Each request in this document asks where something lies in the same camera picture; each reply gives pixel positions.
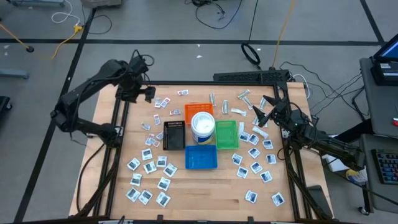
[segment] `wooden tabletop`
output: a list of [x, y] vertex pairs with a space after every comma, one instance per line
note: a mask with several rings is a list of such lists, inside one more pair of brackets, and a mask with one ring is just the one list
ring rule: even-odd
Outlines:
[[[304, 113], [310, 114], [302, 83], [288, 83], [288, 87], [290, 100], [298, 104]], [[144, 101], [144, 97], [142, 96], [137, 99], [137, 104], [131, 103], [126, 130], [124, 132], [111, 218], [119, 219], [122, 215], [125, 215], [126, 219], [155, 220], [157, 215], [163, 215], [165, 220], [245, 221], [249, 216], [252, 216], [255, 221], [294, 221], [285, 164], [278, 159], [277, 164], [270, 165], [266, 162], [266, 154], [276, 154], [282, 147], [279, 127], [272, 121], [269, 122], [268, 128], [263, 128], [263, 130], [269, 134], [269, 139], [272, 140], [274, 149], [265, 149], [261, 144], [261, 139], [263, 138], [257, 134], [260, 137], [260, 142], [256, 148], [261, 152], [257, 159], [253, 159], [248, 154], [248, 150], [254, 146], [251, 143], [239, 141], [239, 149], [218, 151], [218, 168], [215, 170], [186, 170], [184, 151], [164, 151], [162, 145], [158, 148], [151, 147], [152, 160], [142, 160], [141, 151], [148, 148], [144, 143], [150, 133], [158, 134], [163, 131], [164, 121], [184, 120], [184, 105], [187, 103], [207, 103], [209, 102], [210, 93], [215, 94], [215, 119], [243, 121], [245, 123], [244, 131], [252, 134], [252, 122], [255, 114], [253, 110], [248, 109], [244, 101], [236, 97], [246, 89], [250, 90], [250, 94], [247, 97], [253, 105], [259, 105], [262, 95], [274, 96], [272, 87], [268, 86], [160, 85], [156, 86], [156, 97], [169, 97], [171, 99], [166, 108], [154, 108], [154, 101], [149, 104]], [[178, 96], [178, 90], [189, 90], [189, 95]], [[115, 91], [116, 89], [112, 86], [107, 86], [101, 90], [93, 118], [94, 122], [101, 124], [111, 121]], [[229, 102], [229, 114], [222, 114], [221, 112], [223, 100], [228, 100]], [[239, 108], [247, 111], [247, 116], [244, 117], [240, 114], [232, 113], [230, 111], [231, 108]], [[174, 109], [182, 110], [182, 114], [177, 116], [169, 115], [170, 110]], [[269, 112], [271, 109], [272, 106], [267, 103], [265, 111]], [[156, 126], [154, 124], [155, 114], [160, 115], [161, 125]], [[143, 130], [141, 122], [150, 124], [150, 131]], [[186, 139], [187, 145], [193, 144], [190, 126], [186, 128]], [[98, 138], [88, 140], [82, 165], [97, 150], [101, 143]], [[234, 165], [231, 160], [234, 153], [243, 156], [241, 166], [249, 170], [246, 179], [242, 179], [236, 175], [238, 166]], [[331, 207], [320, 157], [308, 150], [301, 150], [300, 153], [307, 186], [321, 185]], [[88, 164], [83, 174], [80, 195], [81, 207], [88, 201], [98, 186], [103, 156], [104, 150]], [[172, 163], [178, 168], [173, 177], [167, 177], [160, 168], [153, 173], [145, 173], [143, 165], [150, 161], [156, 162], [157, 156], [167, 156], [167, 162]], [[140, 160], [141, 165], [133, 172], [127, 168], [127, 163], [135, 157]], [[263, 167], [261, 172], [270, 171], [273, 178], [271, 182], [264, 184], [260, 179], [259, 173], [254, 174], [252, 172], [249, 166], [255, 161], [258, 161]], [[140, 187], [130, 185], [133, 173], [142, 174]], [[156, 203], [156, 198], [161, 191], [157, 188], [161, 177], [171, 179], [170, 187], [165, 192], [171, 197], [171, 200], [165, 208]], [[136, 188], [140, 192], [144, 189], [149, 190], [153, 194], [152, 199], [147, 205], [138, 200], [132, 203], [126, 197], [126, 193], [131, 187]], [[248, 190], [258, 193], [255, 204], [244, 199]], [[285, 203], [279, 207], [276, 207], [271, 199], [271, 196], [277, 192], [280, 192], [285, 199]], [[108, 190], [106, 189], [103, 194], [100, 213], [104, 212], [107, 194]], [[71, 215], [76, 213], [75, 198], [74, 196], [70, 209]], [[299, 201], [301, 217], [305, 217], [302, 197], [298, 190], [297, 200]]]

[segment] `white bucket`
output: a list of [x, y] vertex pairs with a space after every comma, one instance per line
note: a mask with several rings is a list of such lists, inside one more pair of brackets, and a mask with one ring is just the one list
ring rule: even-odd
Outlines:
[[193, 140], [197, 144], [208, 144], [214, 133], [216, 123], [214, 117], [207, 112], [195, 114], [191, 120]]

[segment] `green plastic tray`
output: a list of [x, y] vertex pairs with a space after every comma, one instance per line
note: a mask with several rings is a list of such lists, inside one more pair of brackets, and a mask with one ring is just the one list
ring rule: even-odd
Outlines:
[[239, 149], [235, 120], [216, 121], [216, 145], [217, 149]]

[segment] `orange basket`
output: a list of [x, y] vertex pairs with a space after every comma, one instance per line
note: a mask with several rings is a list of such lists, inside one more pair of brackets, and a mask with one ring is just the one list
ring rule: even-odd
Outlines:
[[185, 124], [191, 124], [191, 120], [197, 112], [207, 112], [213, 115], [213, 104], [192, 103], [185, 105]]

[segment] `blue plastic tray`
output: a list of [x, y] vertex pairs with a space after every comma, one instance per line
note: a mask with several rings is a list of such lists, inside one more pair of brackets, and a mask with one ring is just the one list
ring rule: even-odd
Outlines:
[[186, 169], [217, 169], [217, 147], [215, 145], [187, 146], [185, 148]]

